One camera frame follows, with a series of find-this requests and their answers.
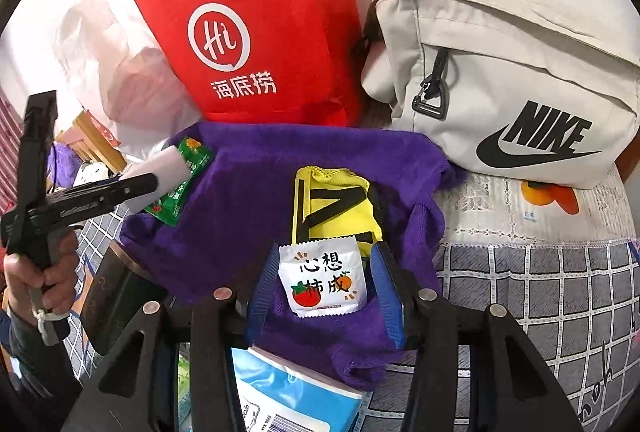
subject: human hand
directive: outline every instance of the human hand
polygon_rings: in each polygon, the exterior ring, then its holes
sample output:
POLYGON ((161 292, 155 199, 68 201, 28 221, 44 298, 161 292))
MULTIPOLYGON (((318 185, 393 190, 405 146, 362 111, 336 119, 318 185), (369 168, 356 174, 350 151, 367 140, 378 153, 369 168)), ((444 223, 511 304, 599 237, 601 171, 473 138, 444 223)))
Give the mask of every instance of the human hand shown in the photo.
POLYGON ((7 255, 4 258, 4 276, 8 287, 11 311, 25 322, 36 325, 31 313, 30 289, 51 286, 42 296, 46 309, 61 315, 71 309, 76 294, 76 268, 78 267, 78 240, 69 230, 58 243, 58 262, 40 271, 26 256, 7 255))

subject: purple cloth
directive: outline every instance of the purple cloth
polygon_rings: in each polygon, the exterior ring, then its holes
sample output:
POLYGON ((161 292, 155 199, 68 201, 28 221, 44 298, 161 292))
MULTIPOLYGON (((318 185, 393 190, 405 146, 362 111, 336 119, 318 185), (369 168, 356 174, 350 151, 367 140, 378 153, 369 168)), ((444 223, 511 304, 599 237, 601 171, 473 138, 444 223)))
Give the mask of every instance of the purple cloth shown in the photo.
POLYGON ((53 143, 47 160, 47 172, 51 180, 55 180, 57 186, 71 188, 81 165, 82 160, 73 149, 62 143, 53 143))
MULTIPOLYGON (((125 220, 120 240, 175 296, 194 302, 231 282, 238 268, 266 257, 273 241, 291 243, 294 178, 299 168, 348 168, 375 182, 382 199, 383 235, 398 262, 420 284, 440 291, 432 264, 444 231, 433 201, 438 188, 460 183, 427 137, 379 129, 300 125, 198 123, 175 136, 216 152, 194 178, 176 228, 149 214, 125 220)), ((278 282, 257 345, 348 385, 372 389, 385 365, 402 353, 386 336, 367 269, 367 306, 332 317, 299 318, 278 282)))

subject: silver screw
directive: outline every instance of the silver screw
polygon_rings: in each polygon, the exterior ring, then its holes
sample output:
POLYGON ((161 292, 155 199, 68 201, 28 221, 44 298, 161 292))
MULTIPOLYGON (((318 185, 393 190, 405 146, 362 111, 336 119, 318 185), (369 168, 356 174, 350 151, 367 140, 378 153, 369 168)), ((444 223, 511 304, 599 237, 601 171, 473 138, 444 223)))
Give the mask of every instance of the silver screw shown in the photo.
POLYGON ((234 292, 228 287, 219 287, 213 292, 213 298, 216 300, 229 300, 234 292))
POLYGON ((153 315, 154 313, 158 313, 159 310, 160 303, 155 300, 151 300, 142 306, 142 311, 145 315, 153 315))
POLYGON ((491 307, 489 307, 489 313, 494 317, 503 318, 507 316, 507 309, 500 304, 491 304, 491 307))
POLYGON ((438 294, 433 289, 424 288, 418 291, 418 297, 425 302, 433 302, 438 298, 438 294))

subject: beige nike bag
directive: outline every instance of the beige nike bag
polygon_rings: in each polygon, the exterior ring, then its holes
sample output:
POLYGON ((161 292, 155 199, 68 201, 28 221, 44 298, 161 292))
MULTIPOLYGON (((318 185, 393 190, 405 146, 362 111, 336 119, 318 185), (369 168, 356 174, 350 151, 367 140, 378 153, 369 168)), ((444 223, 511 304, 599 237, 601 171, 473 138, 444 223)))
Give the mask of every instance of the beige nike bag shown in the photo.
POLYGON ((638 55, 546 0, 373 0, 362 84, 479 173, 591 188, 638 131, 638 55))

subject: nike swoosh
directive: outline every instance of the nike swoosh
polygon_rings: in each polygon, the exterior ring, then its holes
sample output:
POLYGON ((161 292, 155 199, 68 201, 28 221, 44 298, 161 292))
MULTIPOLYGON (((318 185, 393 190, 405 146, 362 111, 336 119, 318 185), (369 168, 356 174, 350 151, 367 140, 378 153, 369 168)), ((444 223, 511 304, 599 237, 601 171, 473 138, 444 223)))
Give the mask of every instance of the nike swoosh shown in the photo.
POLYGON ((485 165, 492 168, 516 168, 529 167, 532 165, 542 165, 543 163, 552 163, 553 161, 563 161, 565 159, 574 159, 577 157, 588 156, 600 152, 579 152, 578 154, 507 154, 500 148, 500 136, 509 125, 505 125, 498 132, 494 132, 491 136, 483 139, 478 148, 476 155, 478 159, 485 165))

